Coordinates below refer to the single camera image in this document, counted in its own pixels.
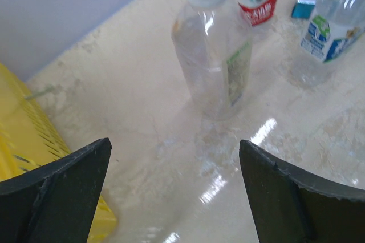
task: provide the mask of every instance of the red label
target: red label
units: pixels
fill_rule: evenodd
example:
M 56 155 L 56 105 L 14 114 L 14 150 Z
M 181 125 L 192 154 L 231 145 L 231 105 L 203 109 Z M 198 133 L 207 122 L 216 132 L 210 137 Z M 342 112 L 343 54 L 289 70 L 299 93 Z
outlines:
M 240 5 L 240 7 L 250 19 L 252 26 L 255 26 L 266 22 L 273 17 L 276 1 L 277 0 L 267 0 L 262 5 L 254 8 L 248 8 L 243 5 Z

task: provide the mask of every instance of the beige marble table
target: beige marble table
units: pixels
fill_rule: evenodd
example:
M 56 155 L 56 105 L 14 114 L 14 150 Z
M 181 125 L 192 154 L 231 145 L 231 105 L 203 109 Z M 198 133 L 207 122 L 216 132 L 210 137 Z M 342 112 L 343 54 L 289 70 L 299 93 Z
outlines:
M 170 39 L 185 0 L 134 0 L 29 81 L 71 149 L 110 137 L 103 194 L 111 242 L 258 242 L 238 163 L 240 139 L 340 183 L 365 188 L 364 37 L 325 84 L 288 70 L 303 22 L 279 0 L 254 46 L 244 108 L 212 123 L 195 110 Z

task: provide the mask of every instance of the blue and white label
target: blue and white label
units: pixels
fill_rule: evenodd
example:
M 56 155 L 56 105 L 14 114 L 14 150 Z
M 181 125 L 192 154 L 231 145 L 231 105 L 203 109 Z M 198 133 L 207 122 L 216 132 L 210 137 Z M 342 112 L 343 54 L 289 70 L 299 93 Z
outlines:
M 319 61 L 328 62 L 345 52 L 364 32 L 365 27 L 329 22 L 314 9 L 301 46 Z

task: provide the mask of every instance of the yellow container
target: yellow container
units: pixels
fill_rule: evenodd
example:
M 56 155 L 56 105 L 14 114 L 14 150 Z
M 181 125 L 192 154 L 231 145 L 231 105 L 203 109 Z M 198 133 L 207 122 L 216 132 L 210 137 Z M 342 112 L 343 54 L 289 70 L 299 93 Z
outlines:
M 0 181 L 21 175 L 70 153 L 27 86 L 0 63 Z M 88 243 L 101 242 L 117 223 L 100 197 Z

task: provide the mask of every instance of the gray wall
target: gray wall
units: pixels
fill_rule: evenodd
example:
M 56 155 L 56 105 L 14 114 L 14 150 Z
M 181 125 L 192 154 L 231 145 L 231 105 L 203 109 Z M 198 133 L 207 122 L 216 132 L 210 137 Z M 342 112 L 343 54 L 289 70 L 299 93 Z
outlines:
M 0 0 L 0 62 L 26 80 L 130 0 Z

